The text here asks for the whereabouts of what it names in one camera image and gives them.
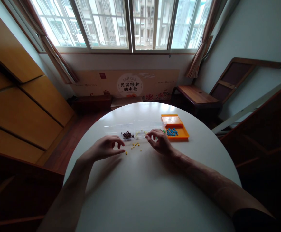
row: plastic container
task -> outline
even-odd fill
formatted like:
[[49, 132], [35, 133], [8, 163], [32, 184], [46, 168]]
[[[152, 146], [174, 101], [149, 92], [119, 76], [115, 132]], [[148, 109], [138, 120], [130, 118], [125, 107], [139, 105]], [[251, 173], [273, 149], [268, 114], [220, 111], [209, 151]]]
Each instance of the plastic container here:
[[166, 122], [151, 122], [150, 123], [150, 130], [152, 129], [158, 129], [166, 132], [165, 126]]
[[116, 126], [104, 126], [104, 132], [106, 135], [118, 135], [118, 132], [116, 130]]
[[172, 133], [172, 135], [168, 136], [169, 139], [186, 139], [189, 137], [181, 119], [178, 117], [178, 114], [162, 114], [161, 117], [162, 121], [167, 123], [165, 126], [166, 133], [168, 129], [178, 133], [178, 135], [176, 133]]
[[[134, 139], [134, 124], [133, 123], [116, 125], [115, 128], [116, 128], [116, 131], [117, 131], [117, 135], [123, 141], [131, 141], [131, 140]], [[130, 138], [124, 138], [123, 134], [127, 133], [127, 132], [131, 133]]]
[[150, 120], [137, 120], [134, 121], [134, 137], [135, 139], [144, 139], [146, 134], [151, 131]]

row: wooden floor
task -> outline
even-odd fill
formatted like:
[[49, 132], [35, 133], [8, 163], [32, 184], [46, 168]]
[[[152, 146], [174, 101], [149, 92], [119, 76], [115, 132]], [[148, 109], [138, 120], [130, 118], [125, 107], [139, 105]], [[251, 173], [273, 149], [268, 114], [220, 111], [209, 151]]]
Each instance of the wooden floor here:
[[97, 120], [109, 112], [94, 112], [78, 116], [78, 119], [51, 154], [44, 167], [64, 175], [69, 160], [80, 139]]

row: orange plastic box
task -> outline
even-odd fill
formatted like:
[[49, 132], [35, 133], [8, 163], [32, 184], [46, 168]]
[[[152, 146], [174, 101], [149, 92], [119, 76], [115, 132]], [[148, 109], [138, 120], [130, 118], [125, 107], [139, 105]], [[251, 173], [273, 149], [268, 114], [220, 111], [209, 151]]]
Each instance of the orange plastic box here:
[[168, 136], [169, 139], [186, 139], [189, 137], [188, 132], [186, 131], [181, 119], [179, 118], [178, 114], [162, 114], [162, 121], [167, 122], [166, 133], [167, 129], [175, 128], [178, 132], [178, 136]]

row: white wall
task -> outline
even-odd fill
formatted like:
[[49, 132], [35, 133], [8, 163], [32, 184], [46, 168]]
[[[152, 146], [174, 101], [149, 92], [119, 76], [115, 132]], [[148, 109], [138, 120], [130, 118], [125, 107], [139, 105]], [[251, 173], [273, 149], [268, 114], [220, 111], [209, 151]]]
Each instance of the white wall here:
[[[281, 62], [281, 0], [241, 0], [196, 85], [209, 93], [233, 57]], [[258, 68], [228, 99], [225, 120], [281, 83], [281, 69]]]
[[191, 84], [184, 77], [193, 55], [96, 55], [63, 54], [63, 58], [74, 70], [130, 70], [130, 69], [179, 69], [177, 84]]
[[26, 49], [26, 51], [30, 54], [30, 56], [34, 59], [37, 65], [42, 69], [42, 71], [47, 75], [53, 85], [57, 88], [57, 90], [62, 94], [62, 96], [67, 99], [71, 97], [74, 92], [70, 86], [65, 85], [59, 76], [59, 73], [53, 66], [52, 62], [47, 61], [46, 63], [41, 59], [40, 55], [37, 53], [29, 39], [23, 33], [21, 28], [18, 26], [16, 21], [10, 15], [8, 10], [5, 8], [3, 3], [0, 1], [0, 18], [7, 25], [10, 31], [14, 34], [14, 36], [18, 39], [18, 41], [22, 44], [22, 46]]

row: forearm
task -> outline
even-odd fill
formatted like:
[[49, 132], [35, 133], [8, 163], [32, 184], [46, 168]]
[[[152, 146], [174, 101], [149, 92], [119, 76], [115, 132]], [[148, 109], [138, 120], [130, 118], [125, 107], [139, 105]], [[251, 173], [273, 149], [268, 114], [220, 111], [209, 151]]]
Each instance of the forearm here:
[[50, 207], [38, 231], [74, 231], [85, 198], [93, 161], [77, 160], [62, 190]]
[[185, 156], [178, 150], [172, 152], [171, 160], [231, 217], [241, 208], [254, 208], [272, 216], [253, 196], [212, 168]]

